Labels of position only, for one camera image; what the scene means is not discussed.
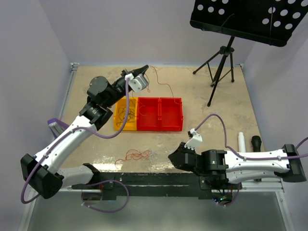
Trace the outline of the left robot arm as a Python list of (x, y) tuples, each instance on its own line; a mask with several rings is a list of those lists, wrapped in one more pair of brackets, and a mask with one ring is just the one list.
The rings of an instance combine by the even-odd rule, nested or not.
[(62, 168), (70, 154), (112, 117), (111, 107), (120, 99), (129, 103), (129, 92), (140, 92), (149, 82), (145, 73), (149, 66), (128, 71), (113, 84), (103, 76), (94, 77), (87, 90), (87, 103), (68, 128), (46, 148), (34, 156), (25, 154), (21, 158), (21, 169), (25, 185), (30, 185), (44, 199), (53, 197), (61, 188), (84, 184), (89, 189), (100, 183), (100, 172), (91, 164), (74, 168)]

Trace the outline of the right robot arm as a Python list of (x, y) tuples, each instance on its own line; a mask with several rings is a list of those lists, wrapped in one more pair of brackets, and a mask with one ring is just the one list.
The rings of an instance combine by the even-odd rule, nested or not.
[(280, 178), (288, 183), (307, 180), (297, 149), (292, 144), (269, 152), (235, 154), (212, 149), (197, 154), (182, 142), (168, 158), (176, 169), (192, 172), (220, 189), (262, 178)]

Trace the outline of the middle red plastic bin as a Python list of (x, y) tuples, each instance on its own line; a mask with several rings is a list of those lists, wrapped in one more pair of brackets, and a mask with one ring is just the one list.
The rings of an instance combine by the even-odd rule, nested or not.
[(139, 97), (137, 131), (159, 130), (159, 98)]

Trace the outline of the red plastic bin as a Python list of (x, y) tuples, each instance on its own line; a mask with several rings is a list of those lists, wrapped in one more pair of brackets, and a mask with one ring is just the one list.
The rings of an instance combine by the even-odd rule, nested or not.
[(181, 98), (160, 98), (161, 103), (161, 131), (182, 131), (183, 110)]
[(137, 131), (159, 130), (159, 98), (139, 97)]

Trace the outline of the right red plastic bin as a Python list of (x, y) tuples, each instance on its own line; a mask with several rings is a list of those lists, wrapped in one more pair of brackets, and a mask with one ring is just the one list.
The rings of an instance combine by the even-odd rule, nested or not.
[(160, 98), (161, 103), (161, 131), (182, 131), (183, 110), (181, 98)]

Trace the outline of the white cylinder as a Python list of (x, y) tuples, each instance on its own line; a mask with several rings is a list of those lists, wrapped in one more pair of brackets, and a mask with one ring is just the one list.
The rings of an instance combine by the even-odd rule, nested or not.
[(243, 132), (238, 133), (238, 148), (240, 153), (246, 152), (245, 138)]

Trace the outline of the purple box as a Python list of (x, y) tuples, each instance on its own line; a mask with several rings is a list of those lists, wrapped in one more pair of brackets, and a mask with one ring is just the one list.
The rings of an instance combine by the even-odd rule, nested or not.
[(57, 118), (52, 118), (48, 120), (47, 123), (54, 138), (58, 138), (69, 127), (68, 124), (64, 123), (63, 121)]

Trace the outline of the black cylinder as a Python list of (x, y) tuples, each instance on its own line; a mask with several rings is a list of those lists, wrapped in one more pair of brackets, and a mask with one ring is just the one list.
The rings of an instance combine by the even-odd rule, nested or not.
[(261, 138), (259, 136), (253, 136), (251, 139), (253, 152), (261, 152)]

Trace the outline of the black music stand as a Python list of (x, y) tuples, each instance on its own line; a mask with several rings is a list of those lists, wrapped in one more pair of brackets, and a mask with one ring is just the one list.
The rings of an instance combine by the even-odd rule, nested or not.
[(221, 54), (217, 72), (211, 76), (216, 88), (224, 78), (221, 74), (227, 58), (233, 58), (235, 38), (247, 39), (275, 47), (286, 46), (293, 31), (308, 12), (306, 0), (197, 0), (190, 25), (202, 31), (229, 35)]

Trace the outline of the aluminium frame rail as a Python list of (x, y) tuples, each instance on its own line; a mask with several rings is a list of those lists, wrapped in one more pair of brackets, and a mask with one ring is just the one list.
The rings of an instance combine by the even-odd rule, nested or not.
[[(73, 86), (73, 82), (75, 80), (75, 76), (77, 74), (77, 70), (78, 70), (79, 66), (80, 66), (79, 63), (71, 63), (70, 77), (69, 77), (68, 85), (66, 87), (66, 91), (65, 91), (64, 100), (63, 100), (63, 103), (62, 103), (62, 106), (61, 106), (61, 110), (60, 110), (60, 113), (59, 113), (58, 118), (57, 118), (58, 120), (61, 120), (63, 118), (64, 114), (65, 114), (67, 102), (68, 102), (68, 99), (69, 99), (69, 95), (71, 93), (71, 88)], [(22, 188), (21, 199), (23, 199), (23, 200), (25, 199), (25, 195), (26, 195), (28, 200), (30, 200), (31, 196), (36, 197), (35, 190), (32, 189), (31, 187), (26, 189), (27, 186), (28, 186), (28, 184), (25, 183), (23, 188)], [(29, 203), (26, 203), (26, 207), (25, 207), (25, 210), (23, 212), (21, 223), (19, 225), (18, 231), (28, 230), (35, 203), (36, 203), (35, 200), (33, 200)]]

